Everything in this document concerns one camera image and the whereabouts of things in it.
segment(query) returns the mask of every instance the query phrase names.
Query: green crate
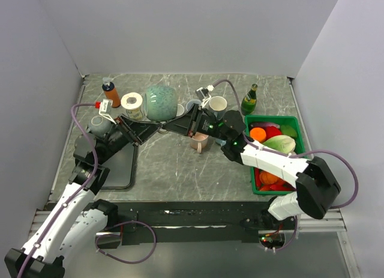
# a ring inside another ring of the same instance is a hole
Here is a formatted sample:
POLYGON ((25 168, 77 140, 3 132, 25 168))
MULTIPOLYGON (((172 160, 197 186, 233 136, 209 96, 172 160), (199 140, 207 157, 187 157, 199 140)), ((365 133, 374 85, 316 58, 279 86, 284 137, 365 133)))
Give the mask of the green crate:
MULTIPOLYGON (((301 137, 301 131, 299 127, 299 122, 294 116, 262 116, 262 115, 248 115, 245 116, 245 125, 247 136, 250 134, 250 129, 248 128, 248 125, 252 122, 272 122, 276 123, 278 125, 290 125, 292 128, 298 132, 298 137, 295 139, 296 142, 296 148, 295 152, 296 154, 301 154, 305 152, 304 143, 302 141, 301 137)), ((253 193, 257 195, 286 195, 288 193, 291 193, 291 191, 259 191, 259 189, 256 188, 256 181, 254 176, 253 167, 251 169, 251 183, 252 183, 252 191, 253 193)))

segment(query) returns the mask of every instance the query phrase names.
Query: green glass bottle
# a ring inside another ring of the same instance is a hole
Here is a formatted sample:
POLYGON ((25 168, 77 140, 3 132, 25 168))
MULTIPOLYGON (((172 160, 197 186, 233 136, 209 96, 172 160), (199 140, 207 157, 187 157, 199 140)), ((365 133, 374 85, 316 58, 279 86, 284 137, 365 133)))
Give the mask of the green glass bottle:
POLYGON ((246 116, 253 112, 256 107, 257 97, 256 97, 257 84, 252 84, 250 91, 245 95, 241 102, 241 113, 246 116))

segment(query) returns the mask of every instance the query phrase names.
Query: green ceramic vase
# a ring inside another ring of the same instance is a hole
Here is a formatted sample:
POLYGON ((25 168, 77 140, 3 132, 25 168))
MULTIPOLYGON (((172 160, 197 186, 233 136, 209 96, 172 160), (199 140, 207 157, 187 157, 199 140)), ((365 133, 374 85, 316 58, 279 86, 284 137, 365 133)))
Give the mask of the green ceramic vase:
POLYGON ((165 85, 148 87, 144 94, 143 110, 151 121, 162 122, 174 119, 178 111, 176 90, 165 85))

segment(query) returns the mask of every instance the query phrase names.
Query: white backdrop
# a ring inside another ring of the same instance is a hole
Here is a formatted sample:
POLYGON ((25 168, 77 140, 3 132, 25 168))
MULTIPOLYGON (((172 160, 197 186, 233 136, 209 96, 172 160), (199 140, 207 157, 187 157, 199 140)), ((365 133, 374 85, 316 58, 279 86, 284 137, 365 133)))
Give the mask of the white backdrop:
POLYGON ((82 74, 295 77, 337 0, 41 0, 82 74))
POLYGON ((46 203, 81 77, 38 0, 0 0, 0 277, 46 203))
MULTIPOLYGON (((313 148, 334 150, 360 179, 356 201, 342 210, 363 277, 383 277, 384 0, 339 0, 294 89, 313 148)), ((332 168, 352 194, 348 170, 332 168)))

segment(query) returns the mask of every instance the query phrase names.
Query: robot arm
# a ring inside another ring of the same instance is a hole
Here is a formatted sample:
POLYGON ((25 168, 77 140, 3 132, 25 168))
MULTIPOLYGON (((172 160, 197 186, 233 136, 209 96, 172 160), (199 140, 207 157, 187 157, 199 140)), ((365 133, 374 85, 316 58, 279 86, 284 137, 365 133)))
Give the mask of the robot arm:
POLYGON ((103 137, 89 134, 99 159, 98 171, 87 187, 80 191, 68 205, 65 205, 59 218, 38 245, 36 242, 38 235, 53 219, 55 211, 92 172, 94 164, 92 151, 83 136, 77 138, 74 151, 76 166, 62 198, 41 228, 23 248, 11 249, 5 258, 11 277, 17 277, 21 264, 34 247, 37 250, 31 256, 28 270, 23 277, 63 277, 63 260, 68 262, 68 257, 76 249, 81 248, 82 242, 86 241, 87 237, 94 237, 106 226, 116 224, 117 207, 106 201, 97 201, 87 216, 73 227, 76 217, 94 200, 107 178, 109 170, 101 165, 126 144, 143 144, 159 128, 183 136, 192 137, 196 132, 200 132, 225 140, 226 144, 221 147, 221 150, 229 160, 266 170, 296 188, 296 192, 274 197, 269 201, 269 208, 260 215, 261 219, 258 220, 258 223, 264 226, 279 225, 281 220, 302 213, 321 219, 340 192, 340 186, 322 159, 318 157, 313 160, 291 159, 264 151, 263 145, 256 141, 247 142, 243 135, 245 124, 238 111, 227 111, 223 119, 218 120, 213 114, 195 104, 186 114, 165 124, 133 121, 125 115, 119 115, 114 120, 112 128, 103 137))

